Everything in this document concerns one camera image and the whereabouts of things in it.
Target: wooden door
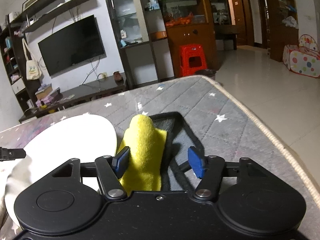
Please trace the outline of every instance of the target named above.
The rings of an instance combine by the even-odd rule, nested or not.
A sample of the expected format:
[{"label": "wooden door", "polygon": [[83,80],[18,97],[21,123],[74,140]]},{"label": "wooden door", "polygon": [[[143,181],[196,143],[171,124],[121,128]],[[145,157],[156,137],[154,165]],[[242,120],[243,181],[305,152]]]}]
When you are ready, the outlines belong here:
[{"label": "wooden door", "polygon": [[242,0],[232,0],[233,11],[239,34],[237,35],[237,45],[247,45],[247,31],[245,26],[245,17]]},{"label": "wooden door", "polygon": [[242,0],[244,17],[245,17],[245,29],[247,32],[247,45],[254,47],[254,30],[250,0]]}]

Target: tile floor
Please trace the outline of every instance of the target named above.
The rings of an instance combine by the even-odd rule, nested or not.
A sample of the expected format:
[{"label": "tile floor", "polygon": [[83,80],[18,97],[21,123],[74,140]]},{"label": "tile floor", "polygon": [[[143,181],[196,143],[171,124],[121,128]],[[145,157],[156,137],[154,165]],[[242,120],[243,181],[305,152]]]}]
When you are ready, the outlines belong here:
[{"label": "tile floor", "polygon": [[320,185],[320,79],[292,73],[249,46],[219,58],[216,80],[299,155]]}]

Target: black clamp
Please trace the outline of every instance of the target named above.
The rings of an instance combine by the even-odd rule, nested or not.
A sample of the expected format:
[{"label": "black clamp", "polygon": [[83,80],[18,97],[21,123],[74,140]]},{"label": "black clamp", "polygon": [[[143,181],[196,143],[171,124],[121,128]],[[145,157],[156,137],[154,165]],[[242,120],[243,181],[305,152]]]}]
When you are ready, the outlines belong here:
[{"label": "black clamp", "polygon": [[0,162],[23,159],[26,157],[24,149],[7,149],[0,147]]}]

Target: blue gripper pad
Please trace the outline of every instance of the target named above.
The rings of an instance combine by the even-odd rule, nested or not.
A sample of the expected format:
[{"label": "blue gripper pad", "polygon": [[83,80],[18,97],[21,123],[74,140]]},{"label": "blue gripper pad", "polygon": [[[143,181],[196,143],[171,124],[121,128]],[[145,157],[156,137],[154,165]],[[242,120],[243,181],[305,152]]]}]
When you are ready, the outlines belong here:
[{"label": "blue gripper pad", "polygon": [[205,161],[204,158],[197,153],[197,149],[194,146],[188,149],[188,161],[197,178],[202,179],[205,172]]},{"label": "blue gripper pad", "polygon": [[112,159],[112,169],[117,178],[120,179],[128,168],[130,156],[130,147],[125,146],[116,156]]}]

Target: television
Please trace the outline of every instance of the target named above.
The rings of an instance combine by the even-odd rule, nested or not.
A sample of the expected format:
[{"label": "television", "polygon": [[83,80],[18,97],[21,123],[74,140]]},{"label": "television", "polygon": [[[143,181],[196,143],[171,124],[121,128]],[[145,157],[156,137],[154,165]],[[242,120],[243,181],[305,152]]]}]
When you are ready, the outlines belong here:
[{"label": "television", "polygon": [[38,45],[50,76],[104,54],[94,15],[55,32]]}]

